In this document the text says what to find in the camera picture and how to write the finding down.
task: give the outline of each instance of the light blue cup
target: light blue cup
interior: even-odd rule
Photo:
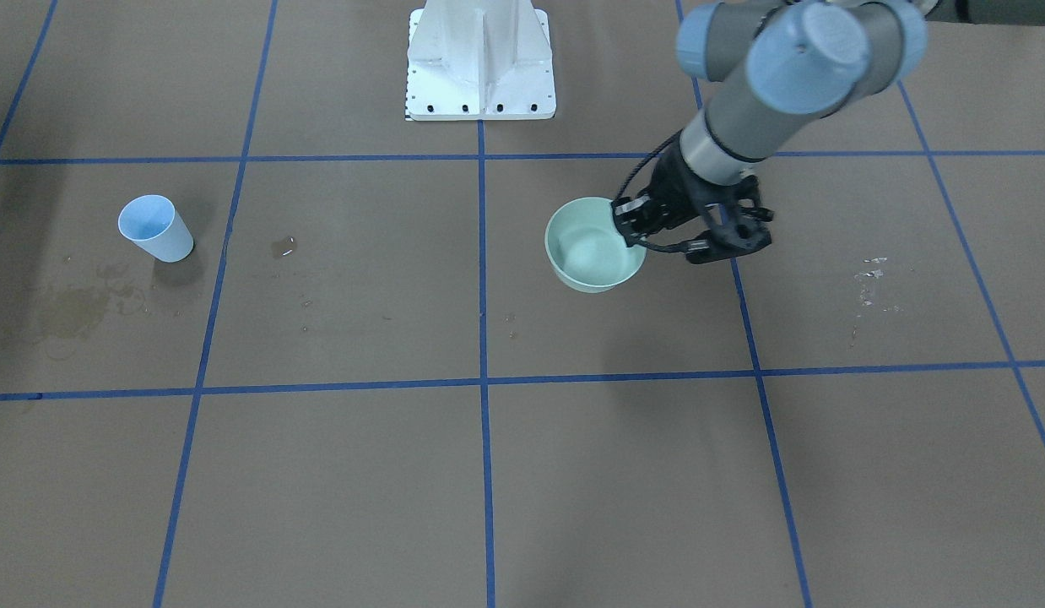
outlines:
[[[603,293],[638,272],[647,250],[625,247],[612,224],[611,201],[578,197],[561,207],[545,227],[545,254],[553,270],[571,288]]]
[[[178,262],[191,253],[191,234],[166,196],[137,197],[121,209],[117,230],[141,250],[163,262]]]

